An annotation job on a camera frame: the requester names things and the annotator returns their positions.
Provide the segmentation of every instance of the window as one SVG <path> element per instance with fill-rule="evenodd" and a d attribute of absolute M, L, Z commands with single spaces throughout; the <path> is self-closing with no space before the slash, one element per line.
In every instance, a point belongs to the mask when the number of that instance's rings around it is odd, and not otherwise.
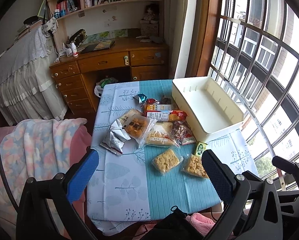
<path fill-rule="evenodd" d="M 277 177 L 273 156 L 299 160 L 299 18 L 284 0 L 222 0 L 209 75 L 244 113 L 261 178 Z"/>

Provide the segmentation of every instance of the storage box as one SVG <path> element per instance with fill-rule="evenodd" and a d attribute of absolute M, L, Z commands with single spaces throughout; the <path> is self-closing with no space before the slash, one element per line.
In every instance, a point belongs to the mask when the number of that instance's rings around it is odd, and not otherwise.
<path fill-rule="evenodd" d="M 243 112 L 211 77 L 174 79 L 172 96 L 187 113 L 186 120 L 197 141 L 217 139 L 243 122 Z"/>

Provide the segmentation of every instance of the fleece blanket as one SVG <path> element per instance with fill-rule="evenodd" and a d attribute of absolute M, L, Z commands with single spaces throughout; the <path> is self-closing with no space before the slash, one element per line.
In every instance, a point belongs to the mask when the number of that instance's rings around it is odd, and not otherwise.
<path fill-rule="evenodd" d="M 13 196 L 19 204 L 28 177 L 52 179 L 70 167 L 70 144 L 76 130 L 87 122 L 84 118 L 24 120 L 0 143 L 4 171 Z M 52 201 L 48 202 L 55 223 L 62 234 L 64 226 Z M 15 238 L 17 213 L 14 210 L 0 176 L 0 225 Z"/>

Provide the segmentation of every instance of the wooden desk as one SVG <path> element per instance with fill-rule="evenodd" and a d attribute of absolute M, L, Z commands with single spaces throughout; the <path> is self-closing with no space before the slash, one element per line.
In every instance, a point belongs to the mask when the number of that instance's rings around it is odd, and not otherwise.
<path fill-rule="evenodd" d="M 168 46 L 121 38 L 107 50 L 62 57 L 50 69 L 72 112 L 92 113 L 99 102 L 95 85 L 106 76 L 119 82 L 167 79 Z"/>

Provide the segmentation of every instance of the desk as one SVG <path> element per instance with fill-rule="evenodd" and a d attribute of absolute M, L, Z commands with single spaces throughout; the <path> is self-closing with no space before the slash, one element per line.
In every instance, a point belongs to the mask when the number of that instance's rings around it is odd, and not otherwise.
<path fill-rule="evenodd" d="M 93 113 L 99 103 L 95 85 L 106 76 L 119 82 L 166 79 L 168 46 L 120 38 L 110 49 L 61 57 L 50 69 L 72 112 Z"/>
<path fill-rule="evenodd" d="M 110 235 L 134 221 L 166 217 L 174 205 L 193 213 L 220 202 L 209 179 L 181 172 L 182 163 L 161 175 L 151 165 L 165 149 L 146 146 L 138 149 L 127 141 L 120 157 L 99 146 L 110 124 L 129 109 L 139 109 L 133 98 L 141 92 L 149 97 L 171 96 L 171 80 L 140 81 L 106 85 L 97 110 L 91 147 L 99 153 L 99 166 L 87 186 L 87 215 L 94 225 Z M 196 145 L 182 146 L 186 157 Z M 250 170 L 257 174 L 254 161 L 239 130 L 209 144 L 221 162 L 235 174 Z"/>

